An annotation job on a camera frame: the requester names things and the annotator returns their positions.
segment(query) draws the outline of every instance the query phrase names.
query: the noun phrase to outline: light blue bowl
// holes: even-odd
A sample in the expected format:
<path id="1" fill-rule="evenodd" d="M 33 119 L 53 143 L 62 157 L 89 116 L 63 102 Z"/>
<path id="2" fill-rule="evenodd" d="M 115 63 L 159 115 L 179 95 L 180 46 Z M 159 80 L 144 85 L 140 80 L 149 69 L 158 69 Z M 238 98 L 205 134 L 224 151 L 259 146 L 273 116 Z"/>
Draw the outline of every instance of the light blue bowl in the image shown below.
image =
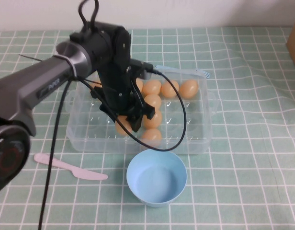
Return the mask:
<path id="1" fill-rule="evenodd" d="M 174 153 L 148 149 L 132 159 L 126 179 L 130 190 L 142 203 L 163 207 L 183 192 L 187 170 Z"/>

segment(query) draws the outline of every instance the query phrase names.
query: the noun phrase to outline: clear plastic container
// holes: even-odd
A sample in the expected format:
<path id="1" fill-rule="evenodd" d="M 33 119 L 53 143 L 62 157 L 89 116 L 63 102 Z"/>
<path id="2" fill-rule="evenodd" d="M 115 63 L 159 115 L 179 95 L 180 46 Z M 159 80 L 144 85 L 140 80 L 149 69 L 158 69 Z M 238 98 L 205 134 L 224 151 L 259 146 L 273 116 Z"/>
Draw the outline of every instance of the clear plastic container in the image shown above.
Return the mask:
<path id="1" fill-rule="evenodd" d="M 186 135 L 179 147 L 172 152 L 177 154 L 199 154 L 208 149 L 212 138 L 211 113 L 216 111 L 217 99 L 213 96 L 209 107 L 205 74 L 200 70 L 159 69 L 170 80 L 176 80 L 180 85 L 189 79 L 197 79 L 200 90 L 190 100 L 183 100 L 187 114 Z M 90 80 L 96 80 L 97 75 L 91 75 Z M 152 74 L 151 79 L 165 80 Z M 160 149 L 175 145 L 182 135 L 183 113 L 177 97 L 166 99 L 160 95 L 162 102 L 160 111 L 162 123 L 158 127 L 162 134 L 159 142 L 149 142 Z M 114 122 L 99 110 L 101 102 L 93 99 L 90 90 L 83 84 L 78 84 L 66 99 L 66 110 L 70 113 L 67 126 L 67 137 L 73 147 L 82 152 L 137 154 L 146 149 L 131 137 L 122 137 L 116 133 Z M 145 129 L 143 126 L 133 135 L 140 138 Z"/>

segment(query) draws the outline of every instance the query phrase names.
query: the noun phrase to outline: brown egg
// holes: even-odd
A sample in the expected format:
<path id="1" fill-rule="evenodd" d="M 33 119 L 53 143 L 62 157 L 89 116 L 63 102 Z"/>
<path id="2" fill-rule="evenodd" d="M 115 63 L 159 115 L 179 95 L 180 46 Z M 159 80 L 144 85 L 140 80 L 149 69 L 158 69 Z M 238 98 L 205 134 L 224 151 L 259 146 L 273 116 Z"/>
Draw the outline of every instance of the brown egg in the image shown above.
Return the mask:
<path id="1" fill-rule="evenodd" d="M 152 119 L 148 119 L 146 115 L 143 116 L 143 126 L 146 129 L 157 128 L 161 124 L 161 120 L 161 111 L 155 110 L 155 114 Z"/>
<path id="2" fill-rule="evenodd" d="M 121 123 L 125 126 L 125 128 L 131 133 L 133 130 L 129 122 L 126 120 L 126 118 L 127 116 L 122 116 L 122 115 L 118 116 L 119 121 L 121 121 Z M 117 121 L 115 121 L 114 126 L 118 134 L 120 134 L 121 136 L 127 135 L 127 133 L 122 129 L 122 127 L 118 124 Z"/>
<path id="3" fill-rule="evenodd" d="M 96 87 L 101 87 L 102 88 L 102 85 L 101 85 L 101 81 L 100 80 L 96 80 L 95 82 L 97 82 L 97 83 L 99 83 L 99 84 L 97 84 L 97 83 L 92 83 L 91 84 L 91 86 L 94 88 L 95 86 Z"/>
<path id="4" fill-rule="evenodd" d="M 197 80 L 187 80 L 181 85 L 179 93 L 183 98 L 190 99 L 194 97 L 198 91 L 199 83 Z"/>
<path id="5" fill-rule="evenodd" d="M 172 84 L 174 85 L 174 87 L 177 89 L 180 88 L 180 86 L 178 85 L 178 82 L 175 81 L 175 80 L 171 80 Z M 167 97 L 167 98 L 173 98 L 176 96 L 176 92 L 174 91 L 173 87 L 170 85 L 169 82 L 165 82 L 162 84 L 161 86 L 161 93 L 164 97 Z"/>
<path id="6" fill-rule="evenodd" d="M 157 94 L 149 94 L 144 98 L 145 102 L 153 106 L 155 109 L 159 109 L 161 106 L 161 98 Z"/>
<path id="7" fill-rule="evenodd" d="M 140 92 L 142 92 L 142 88 L 143 88 L 143 81 L 139 78 L 136 79 L 136 85 L 138 87 L 138 89 L 140 90 Z"/>
<path id="8" fill-rule="evenodd" d="M 151 128 L 145 131 L 141 138 L 145 140 L 161 140 L 161 132 L 156 128 Z"/>
<path id="9" fill-rule="evenodd" d="M 159 80 L 149 80 L 144 84 L 142 93 L 144 95 L 159 94 L 161 89 L 161 83 Z"/>

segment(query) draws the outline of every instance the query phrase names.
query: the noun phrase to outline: green grid tablecloth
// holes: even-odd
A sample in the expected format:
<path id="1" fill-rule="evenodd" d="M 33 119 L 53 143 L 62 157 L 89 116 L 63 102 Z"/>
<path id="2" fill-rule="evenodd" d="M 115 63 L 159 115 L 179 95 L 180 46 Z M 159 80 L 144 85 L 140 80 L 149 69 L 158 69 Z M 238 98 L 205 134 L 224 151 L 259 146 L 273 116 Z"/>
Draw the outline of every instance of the green grid tablecloth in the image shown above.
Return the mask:
<path id="1" fill-rule="evenodd" d="M 54 169 L 47 230 L 295 230 L 295 68 L 285 43 L 290 28 L 130 30 L 132 57 L 211 73 L 220 99 L 213 140 L 201 155 L 182 155 L 189 180 L 169 207 L 149 208 L 130 192 L 131 155 L 78 153 L 63 113 L 56 158 L 103 172 L 90 182 Z M 0 78 L 50 57 L 70 31 L 0 32 Z M 0 230 L 36 229 L 61 89 L 34 109 L 37 136 L 23 171 L 0 192 Z"/>

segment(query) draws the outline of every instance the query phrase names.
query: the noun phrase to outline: black cable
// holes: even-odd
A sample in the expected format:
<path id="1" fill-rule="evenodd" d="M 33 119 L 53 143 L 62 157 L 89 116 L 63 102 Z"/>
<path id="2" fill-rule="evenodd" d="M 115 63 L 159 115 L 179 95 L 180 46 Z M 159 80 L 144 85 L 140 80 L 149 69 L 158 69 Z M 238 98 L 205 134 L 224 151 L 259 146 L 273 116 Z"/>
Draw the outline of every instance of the black cable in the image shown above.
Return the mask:
<path id="1" fill-rule="evenodd" d="M 99 85 L 102 85 L 102 84 L 101 84 L 101 83 L 99 83 L 99 82 L 92 81 L 92 80 L 88 80 L 88 79 L 84 79 L 84 81 L 88 81 L 88 82 L 91 82 L 91 83 L 94 83 L 94 84 L 99 84 Z"/>
<path id="2" fill-rule="evenodd" d="M 82 14 L 82 8 L 83 6 L 86 4 L 86 2 L 88 2 L 89 0 L 84 0 L 80 3 L 79 5 L 79 16 L 82 20 L 82 23 L 84 24 L 84 30 L 87 31 L 88 30 L 88 23 L 87 23 L 87 20 L 86 18 L 84 17 L 84 15 Z"/>
<path id="3" fill-rule="evenodd" d="M 94 7 L 94 11 L 92 13 L 91 19 L 90 19 L 90 28 L 91 28 L 92 31 L 95 30 L 94 22 L 95 22 L 96 15 L 97 15 L 97 13 L 99 11 L 99 1 L 94 0 L 94 2 L 95 2 L 95 7 Z"/>
<path id="4" fill-rule="evenodd" d="M 126 128 L 125 126 L 121 123 L 121 121 L 117 118 L 116 114 L 114 114 L 114 112 L 111 110 L 111 108 L 108 106 L 108 104 L 101 98 L 101 96 L 96 92 L 96 90 L 94 88 L 92 88 L 92 86 L 90 86 L 87 82 L 85 82 L 85 79 L 83 78 L 80 78 L 78 77 L 79 81 L 81 83 L 83 83 L 84 85 L 86 85 L 96 96 L 97 98 L 102 102 L 102 104 L 106 107 L 106 109 L 109 111 L 110 115 L 112 117 L 114 117 L 117 121 L 117 123 L 121 126 L 121 128 L 133 139 L 135 140 L 136 142 L 138 142 L 139 144 L 149 148 L 149 149 L 152 149 L 152 150 L 156 150 L 156 151 L 161 151 L 161 152 L 166 152 L 166 151 L 171 151 L 173 149 L 175 149 L 176 147 L 178 147 L 180 145 L 180 143 L 182 142 L 182 140 L 184 139 L 185 137 L 185 134 L 186 134 L 186 127 L 187 127 L 187 117 L 186 117 L 186 110 L 185 110 L 185 106 L 184 106 L 184 103 L 182 102 L 182 98 L 180 96 L 180 94 L 178 93 L 177 89 L 175 88 L 175 86 L 173 85 L 173 83 L 161 72 L 157 71 L 157 70 L 152 70 L 151 73 L 154 73 L 154 74 L 157 74 L 157 75 L 160 75 L 162 76 L 165 80 L 167 80 L 169 82 L 169 84 L 172 86 L 172 88 L 174 89 L 178 99 L 180 100 L 181 102 L 181 105 L 182 105 L 182 111 L 183 111 L 183 114 L 184 114 L 184 128 L 183 128 L 183 131 L 182 131 L 182 136 L 180 138 L 180 140 L 177 142 L 176 145 L 174 145 L 173 147 L 171 148 L 168 148 L 168 149 L 158 149 L 158 148 L 155 148 L 153 146 L 150 146 L 144 142 L 142 142 L 141 140 L 139 140 L 138 138 L 136 138 L 133 134 L 131 134 Z"/>
<path id="5" fill-rule="evenodd" d="M 26 55 L 23 55 L 23 54 L 19 54 L 19 56 L 22 56 L 24 58 L 28 58 L 28 59 L 31 59 L 31 60 L 35 60 L 35 61 L 42 61 L 41 59 L 37 59 L 37 58 L 34 58 L 34 57 L 29 57 L 29 56 L 26 56 Z"/>
<path id="6" fill-rule="evenodd" d="M 59 108 L 58 108 L 57 115 L 56 115 L 56 121 L 55 121 L 54 133 L 53 133 L 53 139 L 52 139 L 52 146 L 51 146 L 51 152 L 50 152 L 50 160 L 49 160 L 48 169 L 47 169 L 46 182 L 45 182 L 44 195 L 43 195 L 42 206 L 41 206 L 41 211 L 40 211 L 38 230 L 42 230 L 42 221 L 43 221 L 43 215 L 44 215 L 44 210 L 45 210 L 48 186 L 50 183 L 52 162 L 53 162 L 53 157 L 54 157 L 54 150 L 55 150 L 55 143 L 56 143 L 56 137 L 57 137 L 57 132 L 58 132 L 59 120 L 60 120 L 63 102 L 66 98 L 67 91 L 68 91 L 71 83 L 72 83 L 72 81 L 69 80 L 62 92 L 62 96 L 61 96 L 60 103 L 59 103 Z"/>

